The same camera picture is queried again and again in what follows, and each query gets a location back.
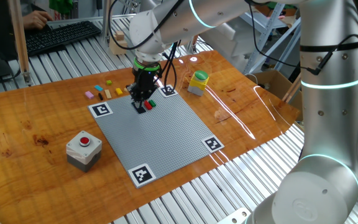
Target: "green lego brick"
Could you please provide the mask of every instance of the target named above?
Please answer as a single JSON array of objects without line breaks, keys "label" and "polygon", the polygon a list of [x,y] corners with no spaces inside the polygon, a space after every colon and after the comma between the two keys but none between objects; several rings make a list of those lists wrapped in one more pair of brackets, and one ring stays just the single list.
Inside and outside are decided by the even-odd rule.
[{"label": "green lego brick", "polygon": [[152,107],[155,107],[155,106],[156,106],[156,104],[155,104],[154,101],[152,101],[152,100],[149,100],[149,103],[150,103],[150,105],[152,105]]}]

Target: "metal shelf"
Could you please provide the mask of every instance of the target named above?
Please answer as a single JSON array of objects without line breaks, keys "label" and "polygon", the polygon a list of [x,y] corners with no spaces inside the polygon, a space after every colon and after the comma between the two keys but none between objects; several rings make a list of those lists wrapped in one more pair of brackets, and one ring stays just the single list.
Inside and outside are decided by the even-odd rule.
[{"label": "metal shelf", "polygon": [[[245,20],[246,22],[248,22],[250,25],[252,25],[252,18],[251,18],[251,13],[247,12],[243,15],[240,16],[241,19]],[[260,12],[254,12],[254,21],[255,21],[255,29],[261,33],[266,32],[267,30],[267,23],[269,22],[268,17],[266,17],[265,15],[263,15]],[[280,19],[275,19],[273,21],[273,29],[278,29],[278,28],[282,28],[282,27],[286,27],[287,25],[282,22]]]}]

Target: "robotic arm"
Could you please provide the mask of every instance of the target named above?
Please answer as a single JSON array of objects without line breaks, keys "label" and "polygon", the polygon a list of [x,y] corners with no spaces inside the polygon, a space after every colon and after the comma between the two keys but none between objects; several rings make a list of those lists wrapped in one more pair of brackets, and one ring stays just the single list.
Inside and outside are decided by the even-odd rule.
[{"label": "robotic arm", "polygon": [[[131,21],[136,50],[134,101],[157,88],[160,52],[227,22],[264,0],[164,1]],[[299,4],[305,146],[278,191],[246,224],[343,224],[358,200],[358,13],[353,0],[278,0]],[[163,22],[158,30],[155,28]]]}]

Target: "yellow and green object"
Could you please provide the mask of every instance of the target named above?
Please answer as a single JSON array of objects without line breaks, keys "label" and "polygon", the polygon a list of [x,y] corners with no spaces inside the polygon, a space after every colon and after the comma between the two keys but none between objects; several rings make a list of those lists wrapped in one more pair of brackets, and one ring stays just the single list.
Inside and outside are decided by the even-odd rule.
[{"label": "yellow and green object", "polygon": [[208,80],[209,80],[209,76],[206,72],[196,71],[190,80],[189,86],[197,87],[200,90],[204,91],[206,84],[208,83]]}]

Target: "cardboard box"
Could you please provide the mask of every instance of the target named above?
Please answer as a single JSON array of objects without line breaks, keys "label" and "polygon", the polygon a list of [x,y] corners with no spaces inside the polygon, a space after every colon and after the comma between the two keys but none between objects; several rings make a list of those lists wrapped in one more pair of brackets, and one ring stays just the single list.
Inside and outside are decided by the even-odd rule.
[{"label": "cardboard box", "polygon": [[[268,86],[267,91],[273,93],[278,98],[282,99],[290,89],[292,82],[290,82],[283,74],[279,71],[272,70],[268,72],[261,72],[254,74],[258,78],[258,84],[263,84]],[[252,76],[247,76],[250,80],[255,83],[255,78]],[[302,92],[299,91],[297,95],[294,96],[292,102],[290,103],[293,107],[300,111],[297,121],[303,121],[303,110],[302,110]]]}]

